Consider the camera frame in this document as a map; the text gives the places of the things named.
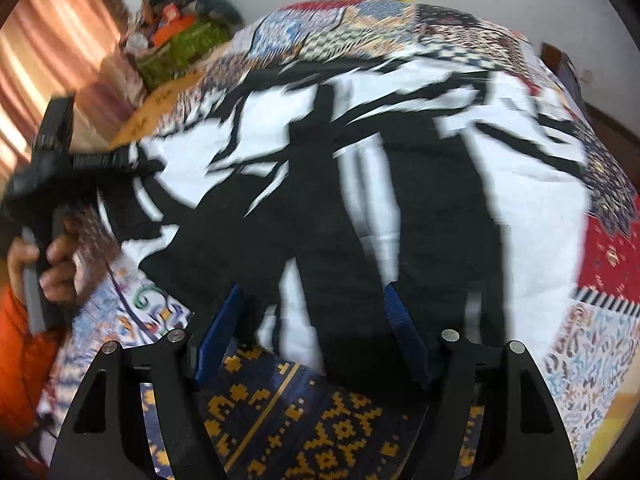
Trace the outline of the person left hand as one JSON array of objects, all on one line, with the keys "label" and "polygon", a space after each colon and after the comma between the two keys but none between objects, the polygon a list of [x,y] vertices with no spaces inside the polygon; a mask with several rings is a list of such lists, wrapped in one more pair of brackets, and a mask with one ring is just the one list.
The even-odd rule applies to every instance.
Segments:
[{"label": "person left hand", "polygon": [[[47,300],[54,304],[73,304],[77,298],[75,276],[77,273],[73,255],[79,245],[80,222],[75,216],[64,220],[63,233],[47,249],[48,270],[40,274],[39,283]],[[38,260],[39,249],[17,236],[12,240],[6,264],[10,289],[16,301],[26,306],[23,269]]]}]

